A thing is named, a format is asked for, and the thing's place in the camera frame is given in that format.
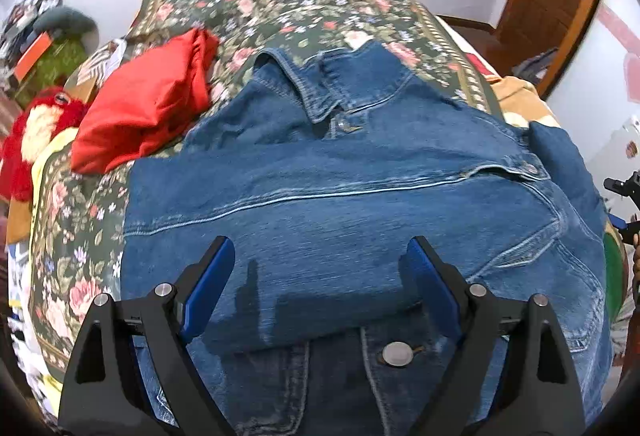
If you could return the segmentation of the blue denim jacket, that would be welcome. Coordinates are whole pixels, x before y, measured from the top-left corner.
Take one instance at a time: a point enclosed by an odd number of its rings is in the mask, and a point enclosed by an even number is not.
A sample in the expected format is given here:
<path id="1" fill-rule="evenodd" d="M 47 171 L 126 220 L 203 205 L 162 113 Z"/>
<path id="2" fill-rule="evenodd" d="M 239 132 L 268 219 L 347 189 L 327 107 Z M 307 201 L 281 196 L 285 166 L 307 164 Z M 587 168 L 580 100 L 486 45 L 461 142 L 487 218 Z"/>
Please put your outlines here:
<path id="1" fill-rule="evenodd" d="M 548 296 L 600 412 L 606 213 L 578 149 L 446 97 L 381 44 L 302 66 L 265 50 L 178 154 L 134 163 L 129 192 L 125 298 L 234 244 L 189 352 L 240 435 L 408 432 L 454 353 L 408 268 L 416 236 L 497 296 Z"/>

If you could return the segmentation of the clutter pile of clothes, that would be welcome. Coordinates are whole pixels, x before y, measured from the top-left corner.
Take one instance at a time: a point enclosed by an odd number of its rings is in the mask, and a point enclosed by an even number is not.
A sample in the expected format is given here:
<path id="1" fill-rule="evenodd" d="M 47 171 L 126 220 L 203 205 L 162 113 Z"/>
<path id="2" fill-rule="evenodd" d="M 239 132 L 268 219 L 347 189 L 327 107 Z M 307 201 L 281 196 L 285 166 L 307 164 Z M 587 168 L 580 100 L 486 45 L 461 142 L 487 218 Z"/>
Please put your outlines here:
<path id="1" fill-rule="evenodd" d="M 16 0 L 1 25 L 1 65 L 13 68 L 21 55 L 21 47 L 32 32 L 32 24 L 62 0 Z"/>

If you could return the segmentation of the yellow garment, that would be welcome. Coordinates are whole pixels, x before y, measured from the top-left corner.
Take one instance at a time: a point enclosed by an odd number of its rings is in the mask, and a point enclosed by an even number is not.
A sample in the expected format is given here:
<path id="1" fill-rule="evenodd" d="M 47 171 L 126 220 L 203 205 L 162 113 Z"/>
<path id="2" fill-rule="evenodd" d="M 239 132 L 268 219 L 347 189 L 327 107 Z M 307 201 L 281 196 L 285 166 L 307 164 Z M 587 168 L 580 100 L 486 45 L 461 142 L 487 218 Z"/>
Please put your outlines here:
<path id="1" fill-rule="evenodd" d="M 47 163 L 47 160 L 52 156 L 53 153 L 60 152 L 64 149 L 68 144 L 74 141 L 76 135 L 78 133 L 77 127 L 69 127 L 66 130 L 62 130 L 61 133 L 58 133 L 40 152 L 40 155 L 35 160 L 34 164 L 32 164 L 32 186 L 34 187 L 34 192 L 32 193 L 32 197 L 37 199 L 40 193 L 40 187 L 42 182 L 42 173 L 44 170 L 44 166 Z"/>

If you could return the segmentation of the red folded garment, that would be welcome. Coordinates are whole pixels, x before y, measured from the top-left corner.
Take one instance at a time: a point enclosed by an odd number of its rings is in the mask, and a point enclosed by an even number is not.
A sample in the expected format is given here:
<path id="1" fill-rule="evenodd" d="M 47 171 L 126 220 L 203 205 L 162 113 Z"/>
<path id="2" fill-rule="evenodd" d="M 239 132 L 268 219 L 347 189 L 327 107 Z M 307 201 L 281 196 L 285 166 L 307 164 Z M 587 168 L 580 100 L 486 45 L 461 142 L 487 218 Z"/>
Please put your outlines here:
<path id="1" fill-rule="evenodd" d="M 115 70 L 80 123 L 72 171 L 105 174 L 182 135 L 210 106 L 206 76 L 218 45 L 190 29 Z"/>

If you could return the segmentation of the red plush toy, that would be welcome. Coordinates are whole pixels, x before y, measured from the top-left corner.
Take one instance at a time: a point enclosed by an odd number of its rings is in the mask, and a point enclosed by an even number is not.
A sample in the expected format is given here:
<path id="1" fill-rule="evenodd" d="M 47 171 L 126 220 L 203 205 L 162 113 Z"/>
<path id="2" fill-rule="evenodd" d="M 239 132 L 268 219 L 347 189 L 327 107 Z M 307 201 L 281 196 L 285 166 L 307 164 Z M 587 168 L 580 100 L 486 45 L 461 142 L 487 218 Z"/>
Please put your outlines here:
<path id="1" fill-rule="evenodd" d="M 78 127 L 89 109 L 61 87 L 46 89 L 14 121 L 1 143 L 1 197 L 32 200 L 32 166 L 44 148 L 70 127 Z"/>

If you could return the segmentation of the green patterned bag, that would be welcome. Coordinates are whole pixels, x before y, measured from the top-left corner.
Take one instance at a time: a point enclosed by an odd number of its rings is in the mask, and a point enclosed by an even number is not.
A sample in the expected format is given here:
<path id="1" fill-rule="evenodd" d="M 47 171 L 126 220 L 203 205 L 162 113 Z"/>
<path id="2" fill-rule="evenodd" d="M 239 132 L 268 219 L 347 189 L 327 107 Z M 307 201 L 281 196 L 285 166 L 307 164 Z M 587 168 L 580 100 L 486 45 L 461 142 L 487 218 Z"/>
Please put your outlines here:
<path id="1" fill-rule="evenodd" d="M 25 110 L 43 89 L 62 87 L 86 59 L 85 47 L 79 38 L 54 40 L 20 81 L 14 100 Z"/>

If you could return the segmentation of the orange box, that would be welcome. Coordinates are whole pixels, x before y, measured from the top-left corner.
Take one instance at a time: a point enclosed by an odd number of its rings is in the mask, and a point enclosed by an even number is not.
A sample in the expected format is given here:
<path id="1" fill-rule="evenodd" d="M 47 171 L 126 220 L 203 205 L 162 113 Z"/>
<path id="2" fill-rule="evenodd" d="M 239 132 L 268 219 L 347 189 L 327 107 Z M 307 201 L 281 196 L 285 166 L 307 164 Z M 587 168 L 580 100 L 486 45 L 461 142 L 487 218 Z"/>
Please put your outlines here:
<path id="1" fill-rule="evenodd" d="M 26 52 L 21 56 L 20 60 L 17 61 L 17 64 L 14 68 L 14 78 L 17 81 L 21 82 L 26 78 L 26 75 L 36 62 L 41 58 L 41 56 L 50 48 L 52 45 L 52 38 L 50 37 L 48 32 L 43 32 L 37 36 L 37 38 L 32 42 L 29 48 L 26 49 Z"/>

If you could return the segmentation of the grey pillow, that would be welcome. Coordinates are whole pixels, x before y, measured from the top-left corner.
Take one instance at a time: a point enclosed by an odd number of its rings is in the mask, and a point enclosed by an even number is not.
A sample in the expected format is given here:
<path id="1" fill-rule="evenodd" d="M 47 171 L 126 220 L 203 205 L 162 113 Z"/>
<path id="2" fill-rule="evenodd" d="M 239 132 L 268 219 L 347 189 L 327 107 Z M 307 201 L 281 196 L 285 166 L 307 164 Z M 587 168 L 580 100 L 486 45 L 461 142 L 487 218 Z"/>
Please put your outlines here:
<path id="1" fill-rule="evenodd" d="M 93 18 L 67 7 L 57 6 L 48 9 L 32 24 L 37 34 L 48 33 L 52 38 L 78 38 L 87 49 L 96 49 L 100 34 Z"/>

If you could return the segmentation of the green floral bedspread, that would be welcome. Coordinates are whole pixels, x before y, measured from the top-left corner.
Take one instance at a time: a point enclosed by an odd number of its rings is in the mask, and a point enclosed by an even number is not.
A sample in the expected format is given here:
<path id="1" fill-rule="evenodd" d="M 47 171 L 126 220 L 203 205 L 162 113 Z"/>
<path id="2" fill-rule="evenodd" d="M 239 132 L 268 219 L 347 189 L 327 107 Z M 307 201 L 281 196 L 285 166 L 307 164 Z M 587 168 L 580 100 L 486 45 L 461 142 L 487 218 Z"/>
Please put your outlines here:
<path id="1" fill-rule="evenodd" d="M 302 62 L 325 49 L 377 40 L 446 95 L 500 114 L 486 78 L 417 0 L 142 0 L 125 56 L 136 58 L 192 28 L 209 30 L 220 41 L 207 78 L 214 109 L 238 94 L 266 47 Z M 90 300 L 120 290 L 129 198 L 127 165 L 103 176 L 76 174 L 71 144 L 44 166 L 29 239 L 28 315 L 55 378 L 64 375 Z"/>

